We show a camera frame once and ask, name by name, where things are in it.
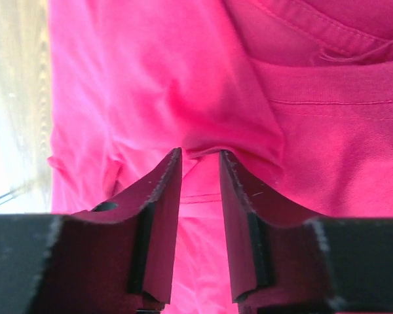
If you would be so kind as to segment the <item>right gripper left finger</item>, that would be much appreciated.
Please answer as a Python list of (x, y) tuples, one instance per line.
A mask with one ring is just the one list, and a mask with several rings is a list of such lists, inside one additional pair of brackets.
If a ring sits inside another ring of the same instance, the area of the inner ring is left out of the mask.
[(181, 150), (72, 215), (0, 215), (0, 313), (160, 313), (170, 303)]

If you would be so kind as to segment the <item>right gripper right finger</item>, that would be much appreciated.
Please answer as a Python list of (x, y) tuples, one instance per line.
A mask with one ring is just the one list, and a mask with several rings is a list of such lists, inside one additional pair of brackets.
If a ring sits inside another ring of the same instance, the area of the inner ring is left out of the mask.
[(233, 302), (240, 313), (393, 313), (393, 218), (331, 218), (219, 155)]

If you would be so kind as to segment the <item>pink t shirt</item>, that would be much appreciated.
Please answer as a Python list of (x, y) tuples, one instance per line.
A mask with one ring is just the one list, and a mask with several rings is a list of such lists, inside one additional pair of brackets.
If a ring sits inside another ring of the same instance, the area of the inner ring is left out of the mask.
[(236, 313), (218, 153), (292, 201), (393, 217), (393, 1), (50, 1), (52, 211), (91, 209), (175, 147), (167, 313)]

